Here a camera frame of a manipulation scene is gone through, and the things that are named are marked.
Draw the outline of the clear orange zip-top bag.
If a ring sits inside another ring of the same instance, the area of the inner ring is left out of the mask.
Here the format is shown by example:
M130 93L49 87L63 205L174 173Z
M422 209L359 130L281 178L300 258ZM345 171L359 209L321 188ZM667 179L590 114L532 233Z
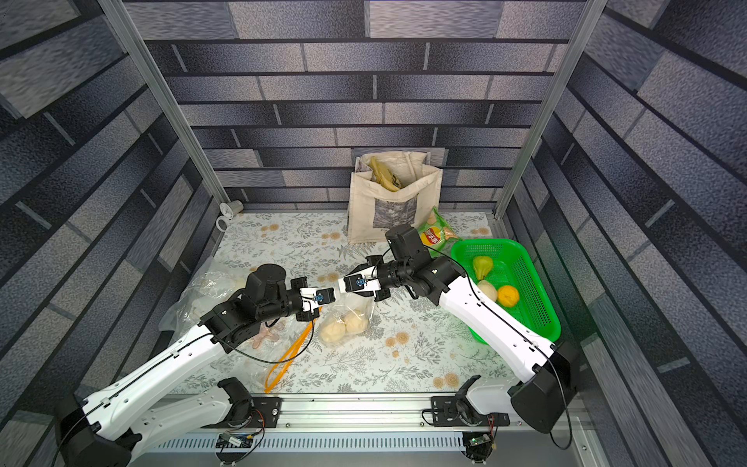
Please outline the clear orange zip-top bag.
M272 381L282 377L307 354L306 347L315 331L317 319L300 322L295 316L270 322L245 325L237 313L239 294L247 276L256 267L237 268L215 259L206 260L196 271L177 301L161 319L161 330L171 332L171 344L179 344L182 352L191 353L207 348L209 356L192 370L182 371L174 394L197 394L234 377L250 392L272 392ZM285 325L279 342L253 349L251 339L260 332L263 323L272 327Z

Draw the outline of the green fruit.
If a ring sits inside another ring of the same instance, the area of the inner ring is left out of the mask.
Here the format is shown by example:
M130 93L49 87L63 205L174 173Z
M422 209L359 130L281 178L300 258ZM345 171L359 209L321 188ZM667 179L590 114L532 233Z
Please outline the green fruit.
M472 265L477 282L485 280L494 269L493 259L489 256L476 256Z

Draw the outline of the clear bag of buns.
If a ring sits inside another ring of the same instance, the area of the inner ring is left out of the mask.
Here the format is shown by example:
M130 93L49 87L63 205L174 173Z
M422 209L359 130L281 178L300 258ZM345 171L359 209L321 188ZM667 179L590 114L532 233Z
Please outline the clear bag of buns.
M374 297L342 292L334 288L335 300L321 307L315 338L323 346L337 348L365 334L375 311Z

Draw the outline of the beige round fruit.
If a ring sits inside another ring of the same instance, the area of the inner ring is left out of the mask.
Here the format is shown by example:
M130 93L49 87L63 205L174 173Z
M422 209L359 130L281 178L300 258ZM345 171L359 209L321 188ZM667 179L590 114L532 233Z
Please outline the beige round fruit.
M498 300L498 290L487 280L480 281L478 283L478 288L493 303Z

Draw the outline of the yellow pear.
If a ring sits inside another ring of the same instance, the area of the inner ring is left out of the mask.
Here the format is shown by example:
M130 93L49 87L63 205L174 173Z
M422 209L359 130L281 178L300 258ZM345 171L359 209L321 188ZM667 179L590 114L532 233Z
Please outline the yellow pear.
M497 290L496 302L504 309L515 307L521 300L519 290L511 285L504 285Z

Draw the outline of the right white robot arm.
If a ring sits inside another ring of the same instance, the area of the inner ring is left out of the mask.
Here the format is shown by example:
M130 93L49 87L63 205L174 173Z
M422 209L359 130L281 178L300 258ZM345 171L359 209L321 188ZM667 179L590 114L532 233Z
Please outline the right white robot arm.
M519 418L538 432L551 434L578 392L577 346L555 344L523 326L480 291L463 266L445 255L433 258L414 227L395 227L385 237L394 260L373 260L354 283L377 297L404 286L415 298L427 298L476 330L519 379L508 390Z

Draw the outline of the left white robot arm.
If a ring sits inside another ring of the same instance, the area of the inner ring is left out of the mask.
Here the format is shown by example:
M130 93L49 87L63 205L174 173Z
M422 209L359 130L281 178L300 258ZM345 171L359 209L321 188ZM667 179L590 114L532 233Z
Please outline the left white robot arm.
M321 307L335 300L332 288L311 288L304 277L288 280L275 264L260 266L243 288L130 375L83 400L70 395L60 401L54 410L54 456L68 466L126 466L193 429L249 424L260 413L234 377L193 398L161 408L155 404L187 377L256 337L263 324L288 316L313 322Z

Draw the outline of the beige canvas tote bag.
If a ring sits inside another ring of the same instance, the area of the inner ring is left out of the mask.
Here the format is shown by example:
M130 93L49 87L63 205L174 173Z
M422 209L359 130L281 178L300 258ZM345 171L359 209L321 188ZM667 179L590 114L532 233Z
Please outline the beige canvas tote bag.
M398 192L379 185L369 167L371 156L386 163L403 183ZM347 238L351 244L385 241L400 225L419 227L440 203L444 172L428 165L428 152L390 151L356 158L350 178Z

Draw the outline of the white cup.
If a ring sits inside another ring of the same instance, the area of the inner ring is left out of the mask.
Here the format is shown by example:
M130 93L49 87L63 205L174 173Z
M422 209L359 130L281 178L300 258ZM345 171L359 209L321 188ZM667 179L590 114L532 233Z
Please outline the white cup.
M220 214L216 219L216 228L219 232L225 233L227 231L231 221L243 212L244 206L240 200L233 200L232 202L222 202L219 206Z

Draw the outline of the left circuit board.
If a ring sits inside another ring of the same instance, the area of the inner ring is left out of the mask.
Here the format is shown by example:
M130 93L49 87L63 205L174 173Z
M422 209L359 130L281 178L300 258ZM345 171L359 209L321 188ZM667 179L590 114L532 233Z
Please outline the left circuit board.
M223 432L218 435L215 449L217 451L229 451L230 449L251 449L254 445L255 434Z

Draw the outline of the circuit board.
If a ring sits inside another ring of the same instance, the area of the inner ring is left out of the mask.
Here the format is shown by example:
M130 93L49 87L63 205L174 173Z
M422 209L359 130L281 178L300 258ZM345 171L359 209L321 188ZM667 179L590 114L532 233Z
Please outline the circuit board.
M485 463L495 448L488 433L463 432L462 441L464 455L474 463Z
M251 449L254 445L255 434L223 432L218 435L215 449L217 451L229 451L230 449Z

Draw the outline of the right circuit board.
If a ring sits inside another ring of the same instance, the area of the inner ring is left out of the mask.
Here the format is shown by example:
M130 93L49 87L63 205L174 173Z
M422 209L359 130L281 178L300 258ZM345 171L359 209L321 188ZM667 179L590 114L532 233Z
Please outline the right circuit board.
M463 432L462 441L464 455L474 463L485 463L495 448L488 433Z

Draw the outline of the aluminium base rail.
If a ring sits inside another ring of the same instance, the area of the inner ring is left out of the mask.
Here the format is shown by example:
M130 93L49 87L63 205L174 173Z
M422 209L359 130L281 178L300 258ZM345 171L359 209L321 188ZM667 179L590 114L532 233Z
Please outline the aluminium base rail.
M254 453L463 453L463 432L488 433L492 455L508 449L512 434L527 435L555 449L507 409L470 426L449 393L279 394L254 401L260 414L249 426L198 428L163 442L153 453L209 453L225 463ZM251 449L215 449L223 432L255 434Z

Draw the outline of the aluminium frame post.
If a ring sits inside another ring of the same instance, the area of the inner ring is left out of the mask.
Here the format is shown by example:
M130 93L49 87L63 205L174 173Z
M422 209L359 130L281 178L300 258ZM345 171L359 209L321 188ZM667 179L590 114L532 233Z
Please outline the aluminium frame post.
M198 173L202 176L208 192L218 202L225 202L227 204L230 198L220 183L214 168L210 165L208 157L205 155L202 146L200 146L196 134L191 129L172 91L169 89L163 73L161 73L159 66L157 66L144 40L137 31L124 3L115 0L98 0L97 3L109 23L111 23L114 32L124 45L128 55L144 79L145 84L153 93L155 100L182 142Z
M593 0L585 3L579 23L576 25L569 39L566 52L558 66L558 70L554 74L554 78L552 78L550 89L541 102L539 113L525 138L523 147L521 147L521 151L519 151L519 155L517 156L517 161L493 208L492 214L495 220L503 218L511 199L515 196L519 182L523 179L530 160L536 155L541 145L541 137L550 122L552 114L554 114L556 107L558 107L558 103L565 92L587 43L589 43L589 39L591 39L591 35L607 3L607 0Z

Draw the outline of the left aluminium frame post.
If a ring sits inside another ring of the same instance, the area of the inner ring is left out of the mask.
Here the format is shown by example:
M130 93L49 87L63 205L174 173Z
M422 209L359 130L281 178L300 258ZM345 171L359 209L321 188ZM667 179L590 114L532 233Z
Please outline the left aluminium frame post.
M97 3L109 23L111 23L114 32L124 45L128 55L144 79L145 84L153 93L155 100L182 142L198 173L202 176L208 192L218 202L225 202L227 204L230 198L220 183L214 168L210 165L208 157L205 155L202 146L200 146L196 134L191 129L172 91L169 89L163 73L161 73L159 66L157 66L144 40L137 31L124 3L115 0L98 0Z

